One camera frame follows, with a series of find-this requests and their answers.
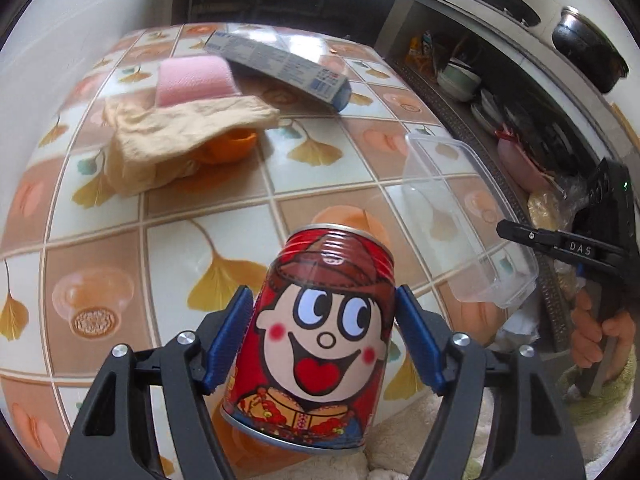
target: toothpaste box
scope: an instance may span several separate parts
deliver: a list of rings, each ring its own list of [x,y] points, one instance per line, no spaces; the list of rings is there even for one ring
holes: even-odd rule
[[[277,47],[217,30],[205,50],[288,83],[342,110],[351,97],[347,77]]]

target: pink sponge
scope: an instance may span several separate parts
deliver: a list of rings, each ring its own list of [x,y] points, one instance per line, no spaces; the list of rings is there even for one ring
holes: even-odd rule
[[[229,63],[221,57],[172,57],[160,64],[156,106],[239,94]]]

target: clear plastic container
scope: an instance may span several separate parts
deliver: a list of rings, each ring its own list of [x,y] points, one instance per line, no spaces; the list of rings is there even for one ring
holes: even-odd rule
[[[498,237],[497,223],[517,221],[476,153],[464,142],[411,133],[397,200],[407,230],[433,276],[458,301],[519,307],[536,288],[533,250]]]

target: white wall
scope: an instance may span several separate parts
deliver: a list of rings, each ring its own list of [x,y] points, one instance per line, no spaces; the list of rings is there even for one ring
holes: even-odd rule
[[[617,103],[640,135],[640,48],[609,0],[524,0],[540,16],[542,22],[532,29],[540,40],[553,45],[551,33],[560,20],[564,6],[575,7],[594,22],[616,46],[629,66],[629,75],[621,79],[605,98]]]
[[[33,0],[0,50],[0,235],[22,170],[66,94],[119,37],[166,22],[170,0]]]

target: black pot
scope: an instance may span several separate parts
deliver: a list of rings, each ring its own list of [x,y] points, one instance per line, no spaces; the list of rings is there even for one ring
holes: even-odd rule
[[[558,52],[606,94],[629,68],[609,38],[573,7],[562,9],[562,18],[551,39]]]

